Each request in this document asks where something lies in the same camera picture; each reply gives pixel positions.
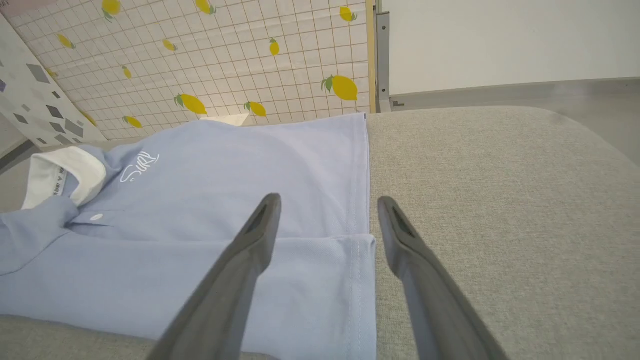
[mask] lemon print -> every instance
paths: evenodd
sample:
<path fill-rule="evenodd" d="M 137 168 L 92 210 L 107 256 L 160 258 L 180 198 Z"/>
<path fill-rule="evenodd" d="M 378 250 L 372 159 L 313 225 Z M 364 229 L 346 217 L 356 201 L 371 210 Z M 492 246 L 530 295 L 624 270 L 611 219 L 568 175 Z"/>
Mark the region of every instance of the lemon print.
<path fill-rule="evenodd" d="M 129 68 L 122 65 L 122 70 L 124 71 L 124 76 L 126 76 L 127 79 L 131 79 L 131 71 L 129 70 Z"/>
<path fill-rule="evenodd" d="M 97 127 L 98 125 L 96 125 L 95 120 L 91 117 L 91 115 L 85 113 L 84 111 L 80 111 L 80 114 L 84 115 L 84 117 L 86 117 L 87 120 L 89 120 L 90 123 L 93 124 L 93 126 Z"/>
<path fill-rule="evenodd" d="M 102 13 L 104 18 L 111 22 L 113 15 L 120 13 L 120 1 L 119 0 L 102 0 Z"/>
<path fill-rule="evenodd" d="M 140 121 L 138 121 L 138 119 L 134 117 L 125 116 L 122 118 L 122 120 L 133 127 L 142 129 L 142 124 L 140 124 Z"/>
<path fill-rule="evenodd" d="M 358 100 L 358 87 L 353 80 L 345 78 L 344 76 L 331 75 L 330 77 L 322 80 L 322 84 L 320 86 L 326 88 L 329 92 L 331 92 L 331 89 L 333 88 L 335 95 L 342 100 Z"/>
<path fill-rule="evenodd" d="M 340 7 L 340 17 L 342 17 L 342 20 L 346 21 L 346 22 L 351 22 L 354 21 L 355 19 L 358 18 L 358 15 L 351 13 L 351 9 L 349 9 L 346 6 L 341 6 Z"/>
<path fill-rule="evenodd" d="M 72 43 L 71 41 L 69 41 L 69 39 L 67 39 L 62 34 L 58 34 L 58 40 L 60 40 L 60 43 L 62 45 L 64 45 L 65 47 L 68 47 L 69 49 L 75 49 L 76 48 L 76 45 L 74 43 Z"/>
<path fill-rule="evenodd" d="M 196 6 L 200 9 L 201 12 L 204 12 L 207 15 L 212 15 L 216 13 L 216 7 L 209 4 L 207 0 L 196 0 Z"/>
<path fill-rule="evenodd" d="M 164 45 L 164 47 L 166 47 L 167 49 L 171 50 L 171 51 L 176 51 L 178 49 L 178 47 L 176 45 L 173 45 L 169 40 L 164 39 L 162 40 L 162 44 Z"/>
<path fill-rule="evenodd" d="M 202 104 L 202 102 L 200 102 L 200 100 L 198 100 L 197 97 L 195 96 L 191 96 L 191 95 L 187 95 L 187 94 L 178 94 L 178 96 L 173 98 L 173 101 L 182 106 L 183 108 L 186 107 L 187 109 L 193 111 L 196 114 L 206 114 L 207 110 L 205 110 L 204 108 L 204 104 Z"/>
<path fill-rule="evenodd" d="M 244 104 L 244 108 L 247 110 L 252 110 L 253 113 L 258 116 L 261 116 L 261 117 L 267 116 L 267 111 L 264 109 L 264 106 L 262 106 L 262 104 L 260 103 L 250 101 Z"/>
<path fill-rule="evenodd" d="M 271 38 L 269 42 L 271 43 L 271 45 L 269 46 L 269 51 L 271 51 L 271 55 L 276 56 L 280 52 L 280 46 L 274 38 Z"/>

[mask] shirt collar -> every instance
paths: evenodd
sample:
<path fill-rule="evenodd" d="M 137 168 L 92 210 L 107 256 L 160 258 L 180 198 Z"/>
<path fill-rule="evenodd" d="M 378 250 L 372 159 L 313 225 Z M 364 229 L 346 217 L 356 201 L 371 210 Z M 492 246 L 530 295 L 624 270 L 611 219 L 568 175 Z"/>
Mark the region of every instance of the shirt collar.
<path fill-rule="evenodd" d="M 34 154 L 31 157 L 27 195 L 22 209 L 33 209 L 45 199 L 61 195 L 65 171 L 78 181 L 77 188 L 70 196 L 76 206 L 91 201 L 102 190 L 106 169 L 104 164 L 90 153 L 78 147 L 67 147 Z"/>

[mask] white embroidered text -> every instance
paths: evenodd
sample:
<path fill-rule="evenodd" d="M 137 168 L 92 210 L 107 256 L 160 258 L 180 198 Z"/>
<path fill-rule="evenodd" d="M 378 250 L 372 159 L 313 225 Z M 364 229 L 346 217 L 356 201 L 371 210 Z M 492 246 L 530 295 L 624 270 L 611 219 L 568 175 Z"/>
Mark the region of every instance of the white embroidered text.
<path fill-rule="evenodd" d="M 121 183 L 133 182 L 136 179 L 135 178 L 136 176 L 142 175 L 142 173 L 147 171 L 147 169 L 149 169 L 152 164 L 156 163 L 159 158 L 160 158 L 160 154 L 156 155 L 154 158 L 153 156 L 147 154 L 146 152 L 141 151 L 136 157 L 136 164 L 129 165 L 124 169 L 124 171 L 122 172 L 122 176 L 120 176 L 120 182 Z M 133 166 L 135 166 L 135 169 L 137 170 L 129 171 L 129 168 Z"/>

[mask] gray metal frame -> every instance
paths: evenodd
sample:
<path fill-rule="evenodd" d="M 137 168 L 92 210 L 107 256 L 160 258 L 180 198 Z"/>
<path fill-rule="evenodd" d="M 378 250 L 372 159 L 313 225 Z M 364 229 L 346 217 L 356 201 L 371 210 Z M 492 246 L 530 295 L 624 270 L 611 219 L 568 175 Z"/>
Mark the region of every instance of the gray metal frame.
<path fill-rule="evenodd" d="M 391 112 L 389 101 L 389 13 L 377 13 L 376 19 L 376 99 L 378 112 Z"/>

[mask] light blue polo shirt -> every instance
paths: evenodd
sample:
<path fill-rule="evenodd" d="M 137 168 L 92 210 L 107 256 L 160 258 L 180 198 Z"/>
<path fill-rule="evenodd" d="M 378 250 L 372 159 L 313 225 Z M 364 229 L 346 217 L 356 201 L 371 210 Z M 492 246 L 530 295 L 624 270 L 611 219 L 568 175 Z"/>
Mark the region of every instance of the light blue polo shirt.
<path fill-rule="evenodd" d="M 203 120 L 109 152 L 77 149 L 33 160 L 26 209 L 0 215 L 0 313 L 157 339 L 276 192 L 278 238 L 243 351 L 375 357 L 364 115 Z"/>

